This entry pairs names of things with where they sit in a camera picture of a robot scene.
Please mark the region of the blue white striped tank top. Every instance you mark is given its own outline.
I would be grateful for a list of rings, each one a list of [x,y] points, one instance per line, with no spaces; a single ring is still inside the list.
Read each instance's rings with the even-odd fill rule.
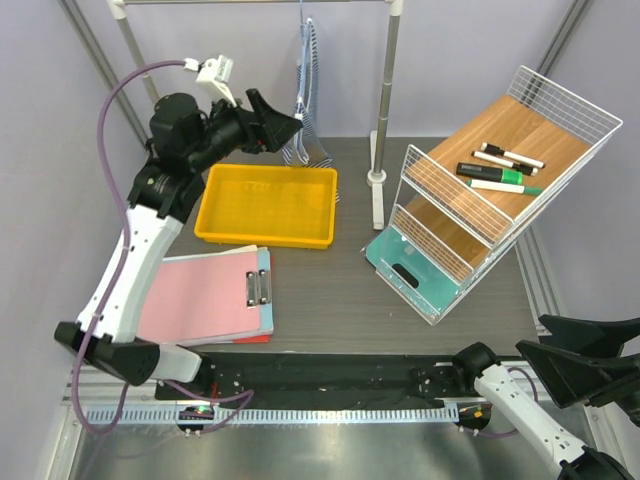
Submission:
[[[302,121],[303,128],[283,147],[283,159],[287,166],[330,168],[332,157],[321,144],[316,131],[320,71],[318,39],[312,18],[305,20],[294,105],[294,117]]]

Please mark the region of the light blue wire hanger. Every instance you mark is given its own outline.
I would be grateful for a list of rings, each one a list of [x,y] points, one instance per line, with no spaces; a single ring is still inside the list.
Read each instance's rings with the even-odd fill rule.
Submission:
[[[304,16],[304,0],[298,1],[298,13],[299,13],[299,29],[301,37],[304,36],[304,30],[306,25],[306,20]]]

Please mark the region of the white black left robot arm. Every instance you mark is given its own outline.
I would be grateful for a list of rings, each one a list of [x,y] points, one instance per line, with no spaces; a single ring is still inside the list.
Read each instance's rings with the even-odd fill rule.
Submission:
[[[204,113],[186,93],[155,103],[149,157],[128,194],[117,246],[93,299],[54,331],[55,341],[80,363],[132,386],[171,380],[193,399],[211,391],[210,360],[189,348],[143,340],[138,325],[162,260],[204,193],[204,172],[236,150],[275,153],[303,127],[258,90],[246,94],[249,109],[220,99]]]

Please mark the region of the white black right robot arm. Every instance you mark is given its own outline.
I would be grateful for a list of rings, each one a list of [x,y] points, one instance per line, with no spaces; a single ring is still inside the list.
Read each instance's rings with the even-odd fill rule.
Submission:
[[[622,353],[638,337],[636,318],[594,321],[544,314],[550,332],[543,343],[522,340],[516,348],[534,370],[555,405],[617,405],[639,422],[639,357]],[[598,451],[556,422],[512,379],[507,367],[484,343],[476,342],[452,358],[451,380],[465,395],[478,393],[500,410],[558,479],[628,479],[616,459]]]

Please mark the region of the yellow plastic tray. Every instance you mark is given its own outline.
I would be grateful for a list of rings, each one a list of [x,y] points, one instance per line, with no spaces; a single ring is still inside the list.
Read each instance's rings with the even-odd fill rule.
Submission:
[[[333,168],[218,164],[194,234],[209,243],[324,250],[334,240],[337,187]]]

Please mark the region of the metal clothes rack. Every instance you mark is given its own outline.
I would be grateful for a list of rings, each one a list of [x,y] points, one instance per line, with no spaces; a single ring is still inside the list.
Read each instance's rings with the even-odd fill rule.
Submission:
[[[385,228],[384,192],[387,179],[383,170],[384,147],[387,135],[388,115],[391,102],[392,79],[398,42],[401,15],[404,9],[402,0],[387,0],[389,5],[389,25],[387,31],[384,73],[377,128],[370,132],[370,170],[367,173],[367,184],[372,194],[373,228],[381,231]],[[110,12],[118,23],[129,52],[137,67],[145,65],[139,45],[127,20],[124,0],[109,0]],[[317,36],[311,17],[300,14],[301,57],[298,62],[298,93],[294,107],[294,117],[302,121],[304,127],[294,135],[293,140],[285,148],[285,159],[296,166],[326,166],[329,157],[319,143],[315,131],[317,110],[317,87],[319,84],[319,54]],[[186,60],[186,69],[197,74],[196,82],[211,90],[213,97],[231,98],[228,80],[232,70],[232,60],[221,55],[213,60],[198,64],[194,59]]]

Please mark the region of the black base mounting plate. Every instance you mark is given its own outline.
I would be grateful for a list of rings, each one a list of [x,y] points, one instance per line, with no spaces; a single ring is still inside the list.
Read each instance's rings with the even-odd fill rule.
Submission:
[[[408,410],[472,398],[474,377],[499,357],[474,344],[454,356],[209,353],[208,397],[252,390],[251,409]]]

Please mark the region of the pink clipboard with papers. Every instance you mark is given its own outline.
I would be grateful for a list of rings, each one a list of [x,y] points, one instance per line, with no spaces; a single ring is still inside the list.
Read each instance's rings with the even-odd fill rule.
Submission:
[[[158,344],[267,343],[274,332],[271,255],[255,245],[162,261],[137,336]]]

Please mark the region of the white marker black cap lower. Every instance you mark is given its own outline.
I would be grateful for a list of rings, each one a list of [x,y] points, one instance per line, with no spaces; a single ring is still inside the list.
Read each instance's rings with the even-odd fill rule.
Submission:
[[[493,164],[518,171],[527,176],[536,176],[537,173],[539,172],[538,168],[535,168],[526,164],[517,163],[517,162],[500,158],[497,156],[493,156],[482,151],[472,151],[471,155],[474,158],[485,160]]]

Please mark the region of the white marker black cap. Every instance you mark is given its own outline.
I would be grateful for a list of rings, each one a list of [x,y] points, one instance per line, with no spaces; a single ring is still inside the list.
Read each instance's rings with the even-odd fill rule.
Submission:
[[[515,152],[509,151],[509,150],[504,150],[502,148],[500,148],[499,146],[487,143],[487,142],[483,142],[481,145],[481,150],[487,154],[491,154],[494,156],[502,156],[505,158],[508,158],[510,160],[515,160],[517,162],[526,164],[528,166],[534,167],[534,168],[538,168],[538,169],[543,169],[546,167],[546,164],[542,161],[536,160],[536,159],[532,159],[520,154],[517,154]]]
[[[538,168],[535,168],[526,164],[517,163],[517,162],[500,158],[497,156],[493,156],[482,151],[472,151],[471,155],[474,158],[485,160],[493,164],[518,171],[527,176],[536,176],[537,173],[539,172]]]

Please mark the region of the white marker green cap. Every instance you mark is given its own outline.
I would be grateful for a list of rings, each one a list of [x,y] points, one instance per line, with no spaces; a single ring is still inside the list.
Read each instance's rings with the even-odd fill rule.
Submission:
[[[514,194],[528,195],[528,196],[539,196],[543,192],[541,188],[537,188],[537,187],[506,184],[501,182],[493,182],[493,181],[478,180],[478,179],[467,180],[466,185],[473,189],[514,193]]]

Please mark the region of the green black highlighter marker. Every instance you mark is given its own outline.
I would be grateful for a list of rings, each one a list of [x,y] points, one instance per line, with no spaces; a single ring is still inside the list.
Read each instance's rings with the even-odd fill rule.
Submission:
[[[521,185],[523,174],[515,170],[459,162],[456,174],[470,179]]]

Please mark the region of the white marker black cap upper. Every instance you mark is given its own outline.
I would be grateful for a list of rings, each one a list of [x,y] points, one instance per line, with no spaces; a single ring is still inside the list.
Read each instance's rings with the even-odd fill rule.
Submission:
[[[542,161],[536,160],[536,159],[532,159],[520,154],[517,154],[515,152],[509,151],[509,150],[504,150],[502,148],[500,148],[499,146],[487,143],[487,142],[483,142],[481,145],[481,150],[487,154],[491,154],[494,156],[502,156],[505,158],[508,158],[510,160],[515,160],[517,162],[526,164],[528,166],[534,167],[534,168],[538,168],[538,169],[543,169],[546,167],[546,164]]]

